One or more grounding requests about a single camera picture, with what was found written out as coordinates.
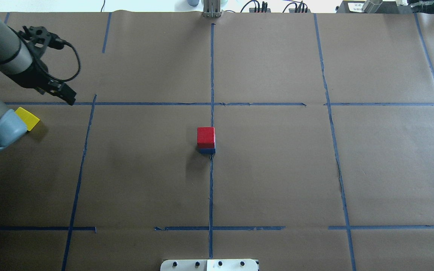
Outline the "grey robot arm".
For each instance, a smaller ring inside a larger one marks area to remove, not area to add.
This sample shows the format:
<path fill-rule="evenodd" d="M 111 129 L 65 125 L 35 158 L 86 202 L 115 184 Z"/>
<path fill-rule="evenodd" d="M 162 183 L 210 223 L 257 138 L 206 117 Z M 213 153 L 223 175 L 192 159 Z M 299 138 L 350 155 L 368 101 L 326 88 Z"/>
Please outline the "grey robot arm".
<path fill-rule="evenodd" d="M 43 62 L 48 48 L 71 48 L 77 60 L 77 71 L 67 79 L 50 74 Z M 0 17 L 0 75 L 21 88 L 58 97 L 69 105 L 76 101 L 76 92 L 68 85 L 81 72 L 81 59 L 76 48 L 43 26 L 23 26 L 16 31 Z M 10 108 L 0 98 L 0 152 L 17 142 L 34 128 L 39 119 L 27 110 Z"/>

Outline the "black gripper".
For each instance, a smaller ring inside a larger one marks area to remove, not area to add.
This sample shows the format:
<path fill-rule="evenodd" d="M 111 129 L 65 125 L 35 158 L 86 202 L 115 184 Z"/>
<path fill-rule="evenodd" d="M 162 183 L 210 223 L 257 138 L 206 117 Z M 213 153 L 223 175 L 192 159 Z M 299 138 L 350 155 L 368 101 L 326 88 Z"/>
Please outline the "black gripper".
<path fill-rule="evenodd" d="M 54 81 L 48 74 L 48 67 L 43 62 L 33 62 L 25 71 L 12 75 L 12 80 L 23 88 L 35 89 L 40 94 L 51 94 L 73 106 L 76 92 L 65 82 Z"/>

